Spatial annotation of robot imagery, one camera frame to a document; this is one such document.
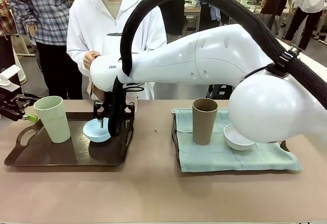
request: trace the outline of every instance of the cup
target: cup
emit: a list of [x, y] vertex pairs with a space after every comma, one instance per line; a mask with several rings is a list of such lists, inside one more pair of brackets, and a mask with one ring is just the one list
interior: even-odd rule
[[207, 145], [211, 140], [217, 116], [218, 104], [208, 98], [193, 102], [193, 141], [198, 145]]
[[48, 96], [38, 100], [34, 109], [41, 119], [52, 142], [62, 143], [71, 137], [63, 99], [58, 96]]

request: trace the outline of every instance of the bowl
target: bowl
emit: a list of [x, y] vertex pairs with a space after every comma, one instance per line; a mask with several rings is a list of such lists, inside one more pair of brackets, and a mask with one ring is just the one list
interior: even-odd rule
[[101, 128], [101, 123], [97, 119], [93, 119], [86, 123], [83, 133], [92, 142], [104, 142], [111, 137], [108, 131], [108, 123], [109, 118], [104, 118], [103, 128]]
[[255, 145], [254, 141], [242, 136], [233, 125], [228, 125], [225, 127], [224, 137], [227, 145], [235, 150], [244, 151]]

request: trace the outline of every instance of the brown tabletop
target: brown tabletop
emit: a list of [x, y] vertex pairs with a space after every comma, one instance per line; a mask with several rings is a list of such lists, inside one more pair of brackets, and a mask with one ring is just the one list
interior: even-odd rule
[[[287, 141], [300, 173], [182, 174], [171, 139], [173, 108], [191, 101], [139, 102], [127, 162], [115, 171], [49, 172], [0, 166], [0, 220], [42, 223], [225, 221], [296, 222], [327, 219], [327, 162], [298, 136]], [[91, 111], [91, 101], [67, 101]], [[219, 102], [226, 107], [227, 102]], [[28, 121], [0, 133], [0, 161]]]

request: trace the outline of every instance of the white jacket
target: white jacket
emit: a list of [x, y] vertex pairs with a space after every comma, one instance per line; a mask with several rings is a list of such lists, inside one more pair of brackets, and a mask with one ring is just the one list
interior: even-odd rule
[[[102, 0], [75, 0], [69, 16], [67, 53], [78, 64], [85, 76], [90, 76], [84, 67], [83, 58], [88, 51], [101, 55], [120, 52], [120, 38], [112, 46], [104, 46], [110, 33], [122, 33], [127, 19], [141, 0], [123, 0], [117, 19], [114, 20]], [[151, 51], [167, 44], [165, 25], [159, 7], [153, 9], [137, 29], [132, 52]], [[154, 99], [154, 83], [146, 83], [139, 99]]]

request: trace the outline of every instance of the brown tray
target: brown tray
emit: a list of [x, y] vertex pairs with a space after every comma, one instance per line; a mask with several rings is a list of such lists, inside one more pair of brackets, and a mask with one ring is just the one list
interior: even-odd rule
[[[173, 115], [173, 128], [172, 128], [172, 138], [173, 138], [173, 143], [175, 145], [176, 149], [176, 159], [177, 162], [180, 163], [179, 161], [179, 147], [178, 147], [178, 138], [177, 138], [177, 123], [176, 123], [176, 114]], [[289, 152], [289, 149], [286, 146], [286, 141], [282, 141], [281, 143], [281, 148], [287, 152]]]
[[[67, 113], [71, 138], [64, 143], [52, 143], [41, 120], [23, 130], [13, 151], [5, 159], [8, 166], [119, 166], [126, 161], [129, 145], [134, 135], [134, 119], [122, 126], [119, 137], [102, 143], [90, 142], [83, 134], [84, 125], [93, 119], [93, 113]], [[23, 136], [30, 130], [36, 132], [26, 146]]]

